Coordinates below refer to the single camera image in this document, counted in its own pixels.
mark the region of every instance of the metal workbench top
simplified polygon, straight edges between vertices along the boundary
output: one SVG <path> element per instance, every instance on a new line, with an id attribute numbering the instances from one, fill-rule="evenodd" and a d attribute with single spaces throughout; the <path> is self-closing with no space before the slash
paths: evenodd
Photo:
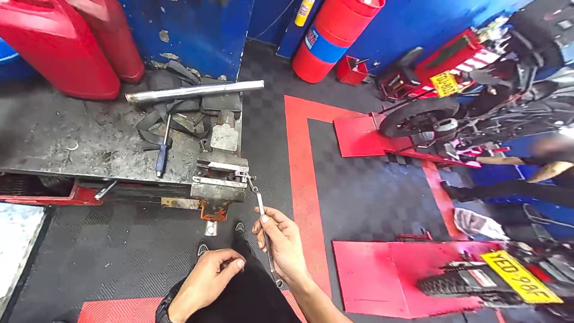
<path id="1" fill-rule="evenodd" d="M 200 152 L 198 139 L 170 131 L 173 145 L 161 179 L 155 171 L 157 150 L 142 151 L 149 145 L 140 139 L 135 125 L 145 112 L 129 105 L 123 94 L 143 90 L 144 84 L 122 85 L 115 101 L 91 102 L 67 97 L 41 78 L 3 84 L 0 171 L 191 184 Z M 174 119 L 193 129 L 192 115 Z M 153 129 L 163 136 L 165 125 Z M 241 143 L 241 118 L 236 129 Z"/>

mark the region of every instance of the yellow license plate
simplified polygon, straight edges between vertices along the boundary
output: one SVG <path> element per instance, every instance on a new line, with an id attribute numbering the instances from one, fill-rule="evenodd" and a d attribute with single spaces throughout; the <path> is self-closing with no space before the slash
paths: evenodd
<path id="1" fill-rule="evenodd" d="M 460 91 L 459 84 L 456 83 L 455 77 L 448 71 L 431 77 L 430 81 L 435 86 L 440 98 Z"/>
<path id="2" fill-rule="evenodd" d="M 564 303 L 508 252 L 496 251 L 481 257 L 526 303 Z"/>

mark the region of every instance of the motorcycle lift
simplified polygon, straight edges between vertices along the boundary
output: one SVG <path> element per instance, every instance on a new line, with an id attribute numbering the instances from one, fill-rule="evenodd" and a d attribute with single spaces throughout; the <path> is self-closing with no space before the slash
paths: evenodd
<path id="1" fill-rule="evenodd" d="M 480 163 L 464 163 L 454 158 L 445 158 L 436 154 L 432 147 L 421 148 L 430 140 L 411 137 L 390 138 L 379 133 L 379 124 L 384 114 L 369 113 L 367 117 L 337 119 L 333 122 L 342 157 L 375 157 L 394 153 L 407 157 L 435 162 L 437 167 L 467 166 L 480 168 Z"/>
<path id="2" fill-rule="evenodd" d="M 430 297 L 415 284 L 463 255 L 482 261 L 480 255 L 500 249 L 478 241 L 333 241 L 345 312 L 413 319 L 481 309 L 478 297 Z"/>

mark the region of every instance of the box end wrench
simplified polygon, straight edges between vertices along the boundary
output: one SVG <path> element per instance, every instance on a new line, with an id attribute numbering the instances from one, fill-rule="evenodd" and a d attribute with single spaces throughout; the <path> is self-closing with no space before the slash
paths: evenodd
<path id="1" fill-rule="evenodd" d="M 261 198 L 261 192 L 259 192 L 259 189 L 257 188 L 257 186 L 253 185 L 253 182 L 251 181 L 251 176 L 249 176 L 249 174 L 246 174 L 246 178 L 247 178 L 247 182 L 249 183 L 249 186 L 251 187 L 251 191 L 253 193 L 255 193 L 255 195 L 257 196 L 257 204 L 259 204 L 259 214 L 260 215 L 264 215 L 265 214 L 265 207 L 263 206 L 263 199 Z M 265 237 L 265 246 L 267 247 L 267 261 L 269 262 L 269 269 L 271 270 L 271 276 L 273 277 L 273 280 L 275 281 L 275 286 L 281 288 L 285 283 L 283 281 L 283 279 L 281 279 L 281 277 L 279 277 L 279 275 L 277 274 L 277 272 L 275 271 L 275 266 L 273 263 L 273 255 L 271 254 L 271 244 L 270 244 L 270 240 L 269 240 L 269 236 L 267 236 L 267 233 L 265 232 L 265 230 L 263 230 L 263 227 L 261 228 L 261 230 L 263 231 L 263 237 Z"/>

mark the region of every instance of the yellow spray can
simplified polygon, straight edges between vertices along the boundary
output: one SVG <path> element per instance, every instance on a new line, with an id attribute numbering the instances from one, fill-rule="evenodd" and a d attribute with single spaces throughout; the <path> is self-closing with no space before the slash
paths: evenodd
<path id="1" fill-rule="evenodd" d="M 303 2 L 301 3 L 301 7 L 297 12 L 297 17 L 295 17 L 295 24 L 297 26 L 303 27 L 303 25 L 305 25 L 305 21 L 309 16 L 309 12 L 313 7 L 313 3 L 315 3 L 315 0 L 303 0 Z"/>

